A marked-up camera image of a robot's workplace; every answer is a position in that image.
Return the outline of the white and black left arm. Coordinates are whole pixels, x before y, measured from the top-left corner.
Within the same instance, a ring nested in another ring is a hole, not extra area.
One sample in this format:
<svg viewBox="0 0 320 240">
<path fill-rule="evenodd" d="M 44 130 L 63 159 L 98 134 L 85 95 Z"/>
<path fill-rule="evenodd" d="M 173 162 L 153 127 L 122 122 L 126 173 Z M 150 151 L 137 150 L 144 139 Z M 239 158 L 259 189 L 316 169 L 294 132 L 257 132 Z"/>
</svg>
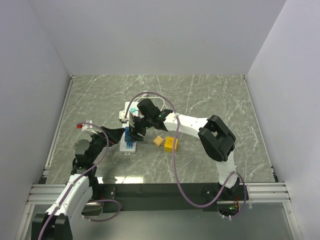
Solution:
<svg viewBox="0 0 320 240">
<path fill-rule="evenodd" d="M 76 125 L 91 140 L 81 139 L 75 146 L 72 171 L 65 188 L 54 203 L 45 211 L 35 215 L 31 224 L 33 240 L 71 240 L 76 222 L 82 218 L 82 211 L 89 201 L 96 201 L 100 195 L 99 182 L 95 176 L 100 163 L 97 157 L 107 153 L 109 147 L 121 141 L 125 129 L 110 129 L 91 122 Z"/>
</svg>

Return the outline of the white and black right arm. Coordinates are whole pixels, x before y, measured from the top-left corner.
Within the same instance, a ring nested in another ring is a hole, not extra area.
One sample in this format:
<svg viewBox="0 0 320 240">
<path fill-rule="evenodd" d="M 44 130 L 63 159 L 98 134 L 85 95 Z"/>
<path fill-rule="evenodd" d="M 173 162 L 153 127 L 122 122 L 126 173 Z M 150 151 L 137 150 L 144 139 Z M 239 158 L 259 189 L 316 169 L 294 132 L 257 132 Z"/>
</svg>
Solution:
<svg viewBox="0 0 320 240">
<path fill-rule="evenodd" d="M 234 161 L 236 137 L 219 116 L 201 118 L 179 114 L 174 108 L 160 110 L 149 98 L 144 98 L 137 103 L 136 112 L 128 106 L 122 119 L 128 122 L 128 134 L 133 141 L 142 142 L 149 128 L 199 139 L 205 153 L 215 161 L 218 196 L 230 200 L 237 195 L 240 183 Z"/>
</svg>

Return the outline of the blue cube socket adapter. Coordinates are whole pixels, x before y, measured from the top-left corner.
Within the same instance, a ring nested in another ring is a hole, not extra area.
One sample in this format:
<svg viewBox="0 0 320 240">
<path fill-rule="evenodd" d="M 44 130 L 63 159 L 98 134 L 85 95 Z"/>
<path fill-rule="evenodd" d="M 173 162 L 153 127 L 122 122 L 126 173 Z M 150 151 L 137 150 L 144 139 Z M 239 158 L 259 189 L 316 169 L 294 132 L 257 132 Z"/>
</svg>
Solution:
<svg viewBox="0 0 320 240">
<path fill-rule="evenodd" d="M 124 133 L 124 141 L 126 143 L 128 142 L 136 142 L 136 132 L 133 130 L 130 126 L 125 127 L 125 133 Z"/>
</svg>

